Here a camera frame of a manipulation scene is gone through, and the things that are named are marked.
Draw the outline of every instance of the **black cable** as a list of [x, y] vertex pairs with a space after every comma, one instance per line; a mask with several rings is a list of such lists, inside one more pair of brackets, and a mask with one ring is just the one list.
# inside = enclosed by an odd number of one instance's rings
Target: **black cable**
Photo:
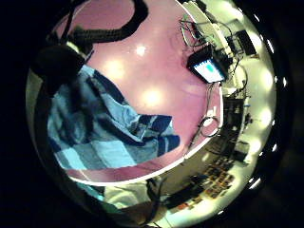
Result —
[[156, 216], [160, 204], [161, 204], [161, 193], [162, 193], [162, 186], [164, 184], [164, 182], [167, 180], [167, 177], [163, 178], [159, 184], [159, 189], [158, 189], [158, 193], [156, 195], [156, 198], [154, 199], [154, 204], [152, 206], [152, 210], [150, 215], [146, 218], [145, 222], [140, 224], [140, 227], [144, 227], [145, 225], [147, 225], [148, 223], [150, 223], [152, 221], [152, 219]]
[[154, 225], [156, 225], [157, 227], [160, 227], [158, 223], [153, 222]]
[[229, 95], [229, 97], [234, 97], [234, 96], [236, 96], [237, 94], [239, 94], [241, 91], [243, 91], [245, 88], [246, 88], [246, 86], [247, 86], [247, 84], [248, 84], [248, 73], [247, 73], [247, 70], [245, 69], [245, 67], [244, 66], [242, 66], [242, 65], [239, 65], [243, 70], [244, 70], [244, 73], [245, 73], [245, 82], [244, 82], [244, 85], [243, 85], [243, 87], [242, 88], [239, 88], [239, 89], [237, 89], [236, 91], [234, 91], [232, 94], [230, 94]]
[[63, 44], [67, 41], [67, 34], [69, 32], [72, 20], [73, 20], [73, 15], [74, 15], [74, 11], [75, 11], [75, 6], [72, 4], [72, 2], [70, 3], [70, 11], [69, 11], [69, 15], [66, 21], [66, 27], [65, 30], [60, 38], [60, 43]]
[[164, 217], [164, 219], [166, 220], [166, 222], [168, 223], [168, 225], [170, 226], [170, 228], [172, 228], [172, 225], [171, 225], [170, 222], [168, 221], [167, 217]]
[[235, 74], [236, 69], [237, 69], [237, 67], [238, 67], [238, 64], [239, 64], [239, 61], [240, 61], [240, 60], [241, 60], [240, 58], [237, 58], [237, 63], [236, 63], [235, 68], [234, 68], [231, 72], [228, 72], [228, 74]]
[[132, 35], [148, 16], [148, 7], [143, 0], [132, 0], [134, 14], [132, 18], [118, 29], [82, 29], [77, 28], [70, 34], [69, 39], [76, 45], [107, 43], [121, 41]]
[[230, 28], [229, 28], [225, 23], [222, 23], [222, 22], [220, 22], [220, 21], [217, 21], [216, 23], [217, 23], [217, 24], [221, 24], [221, 25], [223, 25], [225, 28], [227, 28], [227, 29], [229, 30], [229, 33], [230, 33], [230, 36], [231, 36], [231, 37], [234, 36], [233, 33], [232, 33], [232, 31], [230, 30]]

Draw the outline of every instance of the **monitor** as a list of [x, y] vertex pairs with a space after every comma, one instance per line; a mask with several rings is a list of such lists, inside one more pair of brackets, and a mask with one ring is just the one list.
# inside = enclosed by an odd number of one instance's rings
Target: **monitor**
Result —
[[211, 46], [193, 53], [188, 59], [187, 67], [208, 84], [227, 79], [227, 70]]

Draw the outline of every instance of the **ceiling light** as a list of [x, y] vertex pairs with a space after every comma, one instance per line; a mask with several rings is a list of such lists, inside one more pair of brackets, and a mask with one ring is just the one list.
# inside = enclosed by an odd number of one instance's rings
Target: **ceiling light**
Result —
[[284, 84], [284, 87], [286, 86], [286, 84], [287, 84], [287, 81], [286, 81], [286, 79], [285, 78], [283, 78], [283, 84]]
[[272, 43], [270, 42], [270, 40], [267, 40], [267, 44], [268, 44], [268, 47], [271, 50], [271, 52], [275, 53], [274, 47], [273, 47]]
[[256, 20], [259, 22], [259, 18], [255, 14], [254, 14], [254, 16], [255, 16]]
[[254, 188], [256, 188], [256, 187], [259, 185], [259, 183], [260, 183], [260, 178], [257, 179], [256, 182], [254, 182], [254, 183], [249, 187], [249, 189], [254, 189]]
[[144, 56], [144, 53], [145, 53], [145, 46], [138, 46], [136, 48], [136, 53], [139, 55], [139, 56]]
[[273, 152], [275, 152], [277, 150], [277, 145], [275, 144], [273, 147]]

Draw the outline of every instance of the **wire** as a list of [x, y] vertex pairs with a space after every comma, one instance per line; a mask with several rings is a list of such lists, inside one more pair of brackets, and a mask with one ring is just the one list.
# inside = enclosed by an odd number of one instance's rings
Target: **wire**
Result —
[[168, 223], [168, 225], [170, 226], [170, 228], [172, 228], [172, 225], [170, 224], [168, 218], [167, 218], [167, 217], [164, 217], [164, 219], [166, 220], [166, 222]]
[[232, 33], [232, 31], [230, 30], [230, 28], [229, 28], [225, 23], [222, 23], [222, 22], [220, 22], [220, 21], [217, 21], [216, 23], [217, 23], [217, 24], [221, 24], [221, 25], [223, 25], [225, 28], [227, 28], [227, 29], [229, 30], [229, 32], [230, 32], [230, 36], [231, 36], [231, 37], [234, 36], [233, 33]]
[[161, 193], [162, 193], [162, 186], [164, 182], [167, 180], [167, 177], [163, 178], [159, 184], [158, 193], [156, 195], [156, 198], [154, 200], [154, 204], [151, 210], [150, 215], [147, 217], [144, 223], [140, 224], [141, 227], [144, 227], [146, 224], [150, 223], [151, 220], [156, 216], [156, 213], [159, 210], [160, 204], [161, 204]]
[[74, 11], [75, 11], [75, 6], [72, 4], [73, 2], [70, 2], [70, 12], [66, 21], [66, 27], [65, 30], [60, 38], [60, 43], [65, 43], [67, 41], [67, 33], [69, 32], [72, 20], [73, 20], [73, 15], [74, 15]]
[[245, 94], [246, 94], [246, 86], [248, 84], [248, 73], [244, 66], [242, 66], [242, 65], [239, 65], [239, 66], [243, 69], [243, 71], [245, 73], [245, 80], [244, 80], [245, 82], [244, 82], [244, 85], [242, 88], [237, 89], [235, 92], [230, 94], [229, 97], [236, 97], [243, 90], [245, 91]]
[[156, 225], [157, 227], [160, 227], [158, 223], [153, 222], [154, 225]]

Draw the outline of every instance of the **electronic device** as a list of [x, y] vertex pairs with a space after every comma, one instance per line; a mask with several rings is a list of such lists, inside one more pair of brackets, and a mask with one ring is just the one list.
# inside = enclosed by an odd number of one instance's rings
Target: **electronic device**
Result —
[[211, 45], [190, 55], [187, 68], [208, 84], [222, 82], [228, 78], [227, 70]]

